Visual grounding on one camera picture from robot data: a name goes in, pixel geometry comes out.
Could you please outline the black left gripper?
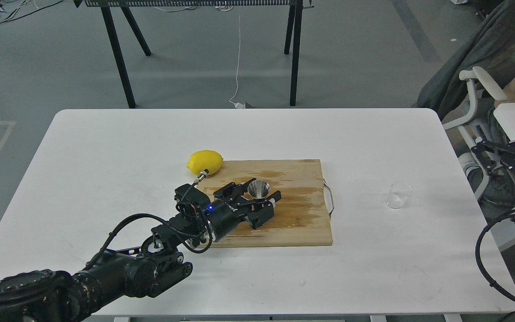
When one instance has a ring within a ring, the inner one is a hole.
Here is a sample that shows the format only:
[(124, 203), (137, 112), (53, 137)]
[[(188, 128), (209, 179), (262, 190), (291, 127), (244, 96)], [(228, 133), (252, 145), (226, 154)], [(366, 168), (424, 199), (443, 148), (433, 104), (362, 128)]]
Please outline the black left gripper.
[[(246, 199), (243, 195), (248, 191), (249, 184), (254, 181), (256, 178), (239, 184), (230, 182), (213, 193), (215, 201), (205, 209), (211, 231), (209, 235), (213, 242), (219, 242), (243, 221), (248, 222), (252, 229), (257, 230), (273, 218), (276, 203), (282, 199), (281, 191), (278, 190), (264, 199)], [(223, 200), (235, 198), (237, 199), (233, 201), (233, 204)]]

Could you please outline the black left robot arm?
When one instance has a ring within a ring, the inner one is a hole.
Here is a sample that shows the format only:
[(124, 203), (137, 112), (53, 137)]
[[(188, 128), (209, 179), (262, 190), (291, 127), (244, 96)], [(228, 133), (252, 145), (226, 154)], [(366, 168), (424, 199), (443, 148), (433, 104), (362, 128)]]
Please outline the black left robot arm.
[[(80, 322), (124, 296), (157, 297), (193, 271), (180, 245), (201, 254), (242, 222), (255, 230), (274, 217), (282, 194), (270, 192), (265, 181), (231, 182), (210, 199), (197, 188), (208, 174), (204, 169), (192, 184), (176, 188), (177, 214), (169, 220), (147, 213), (122, 220), (78, 273), (45, 269), (0, 280), (0, 322)], [(125, 226), (142, 218), (159, 225), (141, 246), (109, 249)]]

